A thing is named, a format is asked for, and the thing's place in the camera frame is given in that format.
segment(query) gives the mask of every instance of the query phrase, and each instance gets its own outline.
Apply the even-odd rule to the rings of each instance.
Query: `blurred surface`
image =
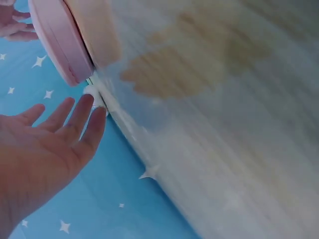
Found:
[[[204,238],[318,238],[318,1],[67,2],[112,116]]]

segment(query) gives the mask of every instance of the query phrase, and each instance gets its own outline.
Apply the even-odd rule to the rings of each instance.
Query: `hand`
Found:
[[[16,116],[0,115],[0,239],[70,183],[94,156],[106,110],[97,108],[79,140],[93,104],[84,95],[63,126],[74,100],[67,98],[37,127],[44,112],[35,105]]]
[[[38,39],[33,24],[18,22],[30,18],[30,13],[14,9],[15,0],[0,0],[0,37],[9,41],[31,41]]]

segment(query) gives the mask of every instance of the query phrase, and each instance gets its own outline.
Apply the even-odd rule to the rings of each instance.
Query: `transparent plastic film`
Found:
[[[317,238],[318,1],[67,4],[113,118],[203,238]]]

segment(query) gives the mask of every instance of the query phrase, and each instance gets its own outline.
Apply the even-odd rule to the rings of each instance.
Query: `pink handle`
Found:
[[[92,76],[94,67],[63,0],[28,0],[32,22],[58,72],[70,85]]]

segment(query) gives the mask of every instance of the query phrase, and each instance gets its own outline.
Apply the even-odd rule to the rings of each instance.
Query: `blue mat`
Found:
[[[18,0],[16,6],[28,11],[26,0]],[[64,98],[81,97],[86,84],[68,87],[39,41],[0,39],[0,54],[0,114],[15,115],[43,103],[46,112],[40,122]],[[139,180],[144,170],[108,118],[94,159],[67,188],[23,220],[10,238],[198,238],[153,179]]]

